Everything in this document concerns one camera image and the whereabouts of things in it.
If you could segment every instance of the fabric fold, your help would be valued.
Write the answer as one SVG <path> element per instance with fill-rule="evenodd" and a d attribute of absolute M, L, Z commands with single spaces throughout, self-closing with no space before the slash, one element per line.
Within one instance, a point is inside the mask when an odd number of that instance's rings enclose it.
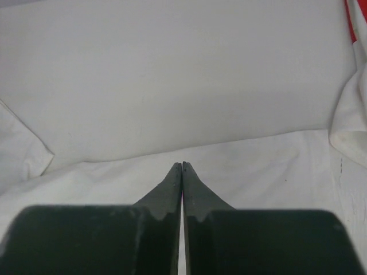
<path fill-rule="evenodd" d="M 0 100 L 0 194 L 40 176 L 53 154 Z"/>
<path fill-rule="evenodd" d="M 367 167 L 367 6 L 345 1 L 357 71 L 345 85 L 335 110 L 330 143 L 342 154 Z"/>

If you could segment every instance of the metal jaw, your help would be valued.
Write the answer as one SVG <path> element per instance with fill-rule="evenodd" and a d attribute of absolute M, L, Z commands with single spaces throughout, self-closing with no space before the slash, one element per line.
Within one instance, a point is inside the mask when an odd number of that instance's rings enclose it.
<path fill-rule="evenodd" d="M 0 275 L 177 274 L 182 197 L 187 274 L 364 274 L 333 214 L 235 210 L 184 162 L 134 205 L 24 209 Z"/>

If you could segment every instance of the white surface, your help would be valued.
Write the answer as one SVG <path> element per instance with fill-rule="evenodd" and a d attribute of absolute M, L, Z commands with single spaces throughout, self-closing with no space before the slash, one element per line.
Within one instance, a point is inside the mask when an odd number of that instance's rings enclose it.
<path fill-rule="evenodd" d="M 0 98 L 53 168 L 326 128 L 355 68 L 343 0 L 0 9 Z"/>
<path fill-rule="evenodd" d="M 174 162 L 188 161 L 201 180 L 235 208 L 326 209 L 341 219 L 326 130 L 214 144 L 106 163 L 80 163 L 12 188 L 0 197 L 0 236 L 33 204 L 134 203 Z M 179 273 L 185 274 L 181 234 Z"/>
<path fill-rule="evenodd" d="M 339 99 L 330 132 L 330 143 L 344 155 L 367 167 L 367 22 L 356 0 L 350 1 L 352 22 L 357 27 L 353 44 L 358 71 Z"/>
<path fill-rule="evenodd" d="M 53 155 L 0 100 L 0 195 L 12 185 L 40 176 Z"/>
<path fill-rule="evenodd" d="M 44 1 L 44 0 L 0 0 L 0 8 L 27 4 L 35 1 Z"/>
<path fill-rule="evenodd" d="M 330 159 L 342 207 L 340 217 L 367 270 L 367 169 L 331 146 Z"/>

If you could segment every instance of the white backdrop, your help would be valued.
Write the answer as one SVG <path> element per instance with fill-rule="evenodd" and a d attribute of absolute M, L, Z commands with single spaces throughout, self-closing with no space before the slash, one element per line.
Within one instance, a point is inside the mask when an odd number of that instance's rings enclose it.
<path fill-rule="evenodd" d="M 0 9 L 0 98 L 51 170 L 326 128 L 355 70 L 342 0 Z"/>

